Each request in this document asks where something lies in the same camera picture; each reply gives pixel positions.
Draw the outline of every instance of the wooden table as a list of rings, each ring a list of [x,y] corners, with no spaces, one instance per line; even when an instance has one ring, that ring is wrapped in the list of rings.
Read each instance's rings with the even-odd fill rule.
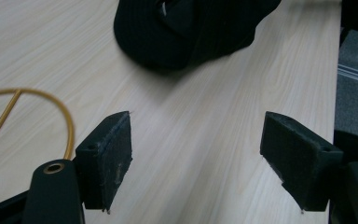
[[[332,140],[338,0],[284,0],[255,42],[197,69],[158,76],[117,46],[118,0],[0,0],[0,89],[53,93],[76,124],[76,146],[106,116],[131,112],[133,161],[112,214],[87,223],[327,223],[302,214],[259,155],[266,111]],[[0,114],[10,96],[0,96]],[[0,132],[0,202],[62,158],[65,123],[20,98]]]

